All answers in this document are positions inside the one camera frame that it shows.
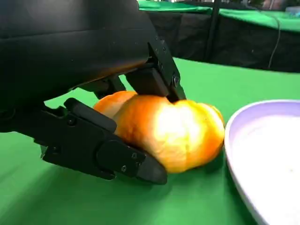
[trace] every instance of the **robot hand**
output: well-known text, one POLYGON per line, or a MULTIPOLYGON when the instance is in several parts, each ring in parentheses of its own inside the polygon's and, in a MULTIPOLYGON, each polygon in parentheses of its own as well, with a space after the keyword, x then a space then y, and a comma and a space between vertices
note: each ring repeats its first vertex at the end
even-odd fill
POLYGON ((136 0, 0 2, 0 132, 41 145, 49 163, 106 180, 115 172, 165 184, 164 167, 114 135, 116 123, 76 99, 44 102, 74 88, 98 98, 125 90, 185 99, 180 74, 136 0))

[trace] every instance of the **green tablecloth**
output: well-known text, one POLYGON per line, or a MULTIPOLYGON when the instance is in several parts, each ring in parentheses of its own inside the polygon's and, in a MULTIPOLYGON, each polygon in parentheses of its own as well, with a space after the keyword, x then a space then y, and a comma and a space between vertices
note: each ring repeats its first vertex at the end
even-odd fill
MULTIPOLYGON (((183 3, 171 3, 162 1, 139 1, 139 8, 143 11, 155 12, 178 12, 178 13, 207 13, 211 14, 212 8, 191 6, 183 3)), ((220 15, 241 20, 248 23, 278 29, 278 22, 281 30, 300 32, 300 18, 287 12, 255 11, 255 10, 234 10, 221 8, 220 15)))
MULTIPOLYGON (((300 76, 176 60, 189 99, 217 106, 226 120, 245 104, 300 98, 300 76)), ((48 105, 93 94, 75 90, 48 105)), ((39 159, 30 138, 0 134, 0 224, 3 225, 253 225, 225 166, 171 175, 165 186, 124 177, 108 182, 39 159)))

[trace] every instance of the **orange fruit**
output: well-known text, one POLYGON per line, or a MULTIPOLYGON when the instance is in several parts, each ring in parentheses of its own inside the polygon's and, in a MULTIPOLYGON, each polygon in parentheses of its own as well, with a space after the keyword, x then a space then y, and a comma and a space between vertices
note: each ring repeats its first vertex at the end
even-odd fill
POLYGON ((94 109, 117 123, 115 134, 153 155, 169 173, 181 173, 212 161, 221 151, 224 123, 214 106, 120 91, 94 109))

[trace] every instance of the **background table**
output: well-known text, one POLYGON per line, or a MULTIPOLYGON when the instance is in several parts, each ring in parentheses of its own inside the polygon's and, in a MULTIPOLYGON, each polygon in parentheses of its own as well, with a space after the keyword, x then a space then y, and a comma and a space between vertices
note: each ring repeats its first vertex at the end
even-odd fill
MULTIPOLYGON (((189 99, 215 105, 226 120, 259 100, 300 98, 300 76, 176 60, 189 99)), ((75 90, 92 106, 92 93, 75 90)), ((0 134, 0 224, 3 225, 254 225, 225 165, 214 162, 170 175, 165 186, 119 177, 105 181, 39 159, 39 146, 20 134, 0 134)))

